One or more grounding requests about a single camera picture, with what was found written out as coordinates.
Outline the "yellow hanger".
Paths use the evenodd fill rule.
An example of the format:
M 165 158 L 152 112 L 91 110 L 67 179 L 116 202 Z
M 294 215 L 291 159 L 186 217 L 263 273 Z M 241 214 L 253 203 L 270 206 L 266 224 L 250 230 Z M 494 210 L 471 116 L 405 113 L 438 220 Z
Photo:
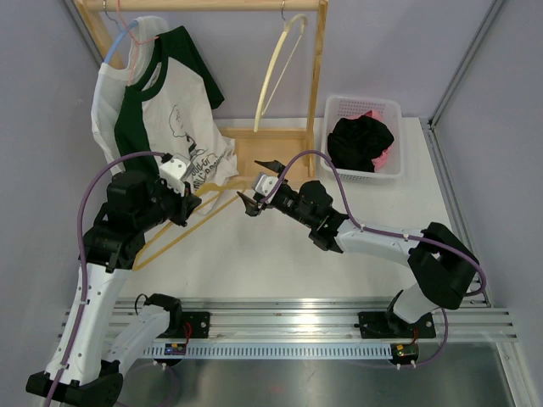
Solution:
M 207 183 L 203 185 L 203 189 L 201 191 L 198 191 L 196 195 L 201 198 L 204 194 L 208 192 L 215 192 L 216 194 L 212 197 L 204 201 L 202 204 L 200 204 L 197 207 L 197 211 L 200 211 L 201 209 L 205 208 L 206 206 L 214 203 L 215 201 L 220 198 L 225 191 L 241 191 L 245 192 L 248 189 L 248 182 L 247 181 L 229 181 L 223 186 L 219 186 L 215 183 Z M 232 204 L 237 198 L 232 197 L 228 201 L 226 201 L 222 206 L 218 207 L 217 209 L 209 212 L 202 220 L 200 220 L 198 223 L 196 223 L 194 226 L 191 226 L 188 228 L 185 232 L 183 232 L 181 235 L 173 239 L 170 243 L 167 243 L 164 247 L 156 251 L 154 254 L 148 256 L 146 259 L 142 259 L 142 257 L 145 255 L 145 253 L 148 251 L 149 248 L 152 247 L 152 245 L 159 240 L 164 234 L 166 234 L 175 224 L 170 221 L 165 226 L 163 226 L 148 242 L 146 242 L 143 246 L 143 248 L 137 253 L 134 265 L 132 269 L 134 271 L 141 270 L 143 267 L 149 265 L 153 261 L 155 261 L 157 258 L 159 258 L 161 255 L 166 253 L 168 250 L 170 250 L 172 247 L 177 245 L 181 240 L 189 236 L 191 233 L 199 229 L 202 225 L 207 223 L 209 220 L 213 219 L 216 215 L 218 215 L 222 210 L 224 210 L 226 207 L 228 207 L 230 204 Z

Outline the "dark green t shirt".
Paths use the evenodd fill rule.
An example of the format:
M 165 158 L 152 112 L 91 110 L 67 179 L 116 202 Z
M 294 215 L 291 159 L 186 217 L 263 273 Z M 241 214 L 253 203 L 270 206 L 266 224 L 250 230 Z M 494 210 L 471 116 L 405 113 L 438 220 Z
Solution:
M 160 34 L 143 75 L 127 86 L 114 127 L 120 155 L 141 151 L 190 159 L 193 189 L 236 176 L 235 142 L 212 111 L 224 97 L 185 27 Z

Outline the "black t shirt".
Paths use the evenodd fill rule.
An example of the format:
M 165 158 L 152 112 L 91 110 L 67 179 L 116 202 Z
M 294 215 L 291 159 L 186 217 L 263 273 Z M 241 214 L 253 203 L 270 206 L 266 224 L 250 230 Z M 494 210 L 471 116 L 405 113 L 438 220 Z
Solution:
M 366 123 L 362 116 L 342 118 L 327 135 L 327 152 L 337 169 L 373 173 L 371 159 L 364 152 Z

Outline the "pink t shirt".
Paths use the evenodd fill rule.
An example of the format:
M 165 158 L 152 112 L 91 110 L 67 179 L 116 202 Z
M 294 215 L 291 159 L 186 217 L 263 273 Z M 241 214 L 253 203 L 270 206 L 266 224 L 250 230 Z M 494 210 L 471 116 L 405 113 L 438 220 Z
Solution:
M 386 164 L 395 139 L 377 110 L 367 111 L 362 118 L 366 123 L 364 152 L 371 159 L 373 169 L 379 170 Z

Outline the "white t shirt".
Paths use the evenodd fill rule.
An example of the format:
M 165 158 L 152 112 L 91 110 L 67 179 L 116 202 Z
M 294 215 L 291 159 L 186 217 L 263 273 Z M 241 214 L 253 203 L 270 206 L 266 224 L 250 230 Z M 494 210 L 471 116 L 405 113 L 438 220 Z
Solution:
M 120 157 L 114 137 L 115 123 L 119 117 L 124 92 L 128 84 L 140 79 L 147 69 L 154 50 L 151 36 L 170 29 L 166 20 L 158 16 L 143 16 L 133 20 L 128 30 L 123 30 L 115 38 L 98 71 L 92 109 L 92 135 L 101 147 L 107 162 Z M 132 44 L 128 64 L 124 69 L 115 69 L 110 64 L 116 48 L 122 39 L 133 34 L 141 44 Z

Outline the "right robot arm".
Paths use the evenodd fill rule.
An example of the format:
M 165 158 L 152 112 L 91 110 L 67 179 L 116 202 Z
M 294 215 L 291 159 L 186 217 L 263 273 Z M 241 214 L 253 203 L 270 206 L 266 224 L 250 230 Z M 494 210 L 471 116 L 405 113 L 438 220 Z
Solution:
M 362 311 L 357 328 L 364 339 L 434 338 L 433 311 L 458 309 L 471 295 L 479 261 L 445 225 L 432 222 L 422 230 L 379 229 L 339 212 L 319 181 L 294 190 L 285 165 L 261 162 L 266 168 L 253 185 L 254 196 L 241 194 L 247 215 L 276 209 L 306 226 L 310 240 L 323 251 L 370 254 L 404 265 L 414 284 L 399 291 L 384 311 Z

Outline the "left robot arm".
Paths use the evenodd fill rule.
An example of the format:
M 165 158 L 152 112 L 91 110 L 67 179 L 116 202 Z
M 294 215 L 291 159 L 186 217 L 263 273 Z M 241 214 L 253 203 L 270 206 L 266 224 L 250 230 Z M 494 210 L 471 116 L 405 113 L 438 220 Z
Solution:
M 47 403 L 112 406 L 126 373 L 159 336 L 183 328 L 180 300 L 153 294 L 108 351 L 104 340 L 120 290 L 132 275 L 145 233 L 167 221 L 185 226 L 201 200 L 188 184 L 181 193 L 164 179 L 131 170 L 114 175 L 107 199 L 82 235 L 76 295 L 57 351 L 45 370 L 29 376 L 25 390 Z

